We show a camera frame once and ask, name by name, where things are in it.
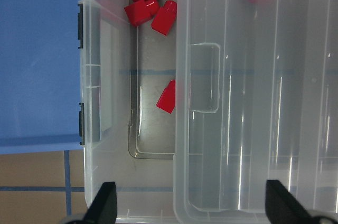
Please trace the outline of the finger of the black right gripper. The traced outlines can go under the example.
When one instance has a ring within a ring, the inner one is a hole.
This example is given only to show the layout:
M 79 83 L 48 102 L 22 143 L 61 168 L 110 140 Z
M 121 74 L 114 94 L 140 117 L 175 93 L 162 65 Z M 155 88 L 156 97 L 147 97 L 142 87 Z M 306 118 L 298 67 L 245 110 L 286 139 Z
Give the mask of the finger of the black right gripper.
M 265 213 L 270 223 L 312 223 L 312 216 L 279 180 L 267 180 Z

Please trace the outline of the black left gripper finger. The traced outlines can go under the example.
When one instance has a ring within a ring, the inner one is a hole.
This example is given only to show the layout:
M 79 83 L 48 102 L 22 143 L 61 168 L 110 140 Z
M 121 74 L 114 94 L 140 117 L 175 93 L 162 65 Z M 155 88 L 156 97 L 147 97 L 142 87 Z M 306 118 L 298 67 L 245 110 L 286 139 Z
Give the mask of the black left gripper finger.
M 82 221 L 84 223 L 116 223 L 116 219 L 116 184 L 104 182 Z

